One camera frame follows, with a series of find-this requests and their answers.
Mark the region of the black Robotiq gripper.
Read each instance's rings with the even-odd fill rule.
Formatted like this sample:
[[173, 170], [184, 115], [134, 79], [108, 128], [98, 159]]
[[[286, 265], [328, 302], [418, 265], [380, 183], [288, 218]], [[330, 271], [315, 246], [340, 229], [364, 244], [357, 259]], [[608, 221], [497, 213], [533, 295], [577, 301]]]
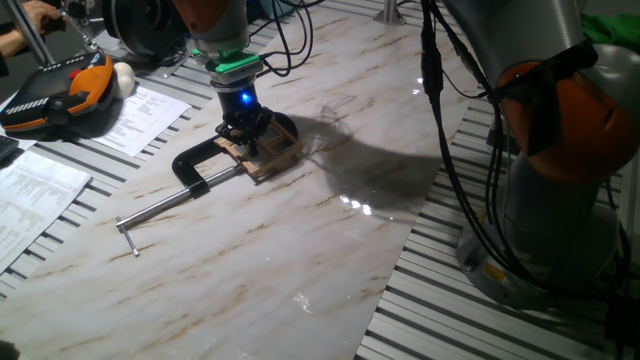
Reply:
[[253, 84], [218, 92], [217, 95], [222, 108], [222, 123], [216, 127], [216, 133], [234, 144], [247, 140], [248, 156], [258, 156], [257, 139], [266, 132], [274, 117], [273, 112], [259, 103]]

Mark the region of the person's bare hand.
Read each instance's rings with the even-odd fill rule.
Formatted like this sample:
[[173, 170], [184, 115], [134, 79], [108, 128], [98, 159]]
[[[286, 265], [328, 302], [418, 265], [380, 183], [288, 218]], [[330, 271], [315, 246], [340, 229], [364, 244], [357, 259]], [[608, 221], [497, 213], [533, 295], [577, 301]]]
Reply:
[[54, 6], [33, 0], [24, 2], [22, 7], [40, 35], [66, 29], [66, 19]]

